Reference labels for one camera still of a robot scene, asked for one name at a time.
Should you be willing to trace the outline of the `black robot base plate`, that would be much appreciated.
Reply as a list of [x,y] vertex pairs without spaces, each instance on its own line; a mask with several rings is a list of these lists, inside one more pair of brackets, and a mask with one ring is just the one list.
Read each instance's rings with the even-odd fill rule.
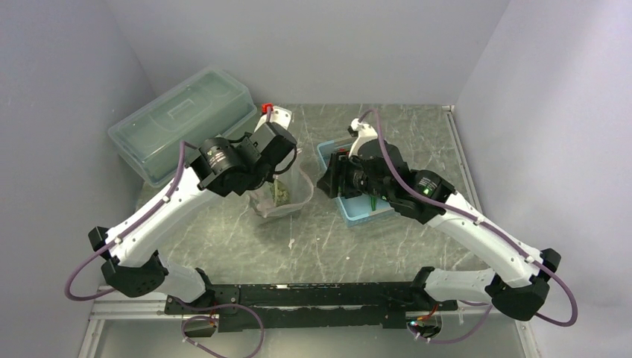
[[409,282],[214,285],[183,306],[172,296],[167,315],[214,313],[222,333],[273,328],[380,326],[399,329],[416,313],[455,311],[456,301],[431,302]]

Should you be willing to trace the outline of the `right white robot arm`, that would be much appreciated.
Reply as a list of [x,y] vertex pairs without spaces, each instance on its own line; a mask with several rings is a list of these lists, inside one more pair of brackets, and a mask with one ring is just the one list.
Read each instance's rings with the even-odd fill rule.
[[329,198],[381,198],[396,213],[445,233],[487,264],[487,269],[478,271],[421,268],[410,291],[417,308],[427,310],[433,304],[451,300],[475,301],[492,304],[519,321],[532,319],[550,290],[550,276],[540,267],[556,271],[559,253],[550,248],[528,248],[517,239],[505,241],[484,227],[484,218],[450,182],[429,170],[411,170],[400,158],[395,164],[404,182],[416,193],[467,215],[418,200],[399,185],[382,157],[364,159],[336,151],[317,187]]

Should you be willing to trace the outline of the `light blue plastic basket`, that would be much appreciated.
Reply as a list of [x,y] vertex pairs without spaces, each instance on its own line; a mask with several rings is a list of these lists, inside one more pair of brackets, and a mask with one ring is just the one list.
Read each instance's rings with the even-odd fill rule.
[[[318,144],[316,149],[317,155],[320,157],[319,163],[321,169],[324,171],[328,166],[332,152],[338,151],[339,149],[348,150],[354,141],[354,138],[341,138]],[[337,197],[334,198],[334,202],[337,204],[341,217],[344,219],[347,227],[364,224],[396,213],[388,202],[382,199],[377,199],[376,210],[372,212],[370,208],[370,196],[365,194],[354,198]]]

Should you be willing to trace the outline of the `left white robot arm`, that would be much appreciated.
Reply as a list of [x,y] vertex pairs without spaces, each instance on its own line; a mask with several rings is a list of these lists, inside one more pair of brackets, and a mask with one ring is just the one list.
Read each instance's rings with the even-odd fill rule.
[[272,180],[276,167],[296,151],[296,140],[280,134],[216,137],[195,148],[192,160],[181,160],[170,184],[139,211],[115,227],[95,227],[89,233],[93,257],[104,258],[101,271],[111,291],[129,298],[161,292],[195,313],[208,311],[215,294],[207,275],[170,262],[159,247],[201,207]]

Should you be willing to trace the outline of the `clear zip top bag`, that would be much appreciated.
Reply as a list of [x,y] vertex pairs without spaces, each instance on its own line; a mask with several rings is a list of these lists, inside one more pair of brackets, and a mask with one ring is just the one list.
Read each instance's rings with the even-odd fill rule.
[[301,210],[313,197],[315,185],[301,167],[303,154],[291,168],[276,175],[257,190],[247,192],[249,208],[262,220],[270,221]]

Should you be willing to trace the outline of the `green netted melon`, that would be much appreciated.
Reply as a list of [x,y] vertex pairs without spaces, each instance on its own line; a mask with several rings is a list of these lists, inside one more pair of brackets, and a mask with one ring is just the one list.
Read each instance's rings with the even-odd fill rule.
[[288,186],[278,178],[271,184],[271,194],[275,207],[291,203],[291,194]]

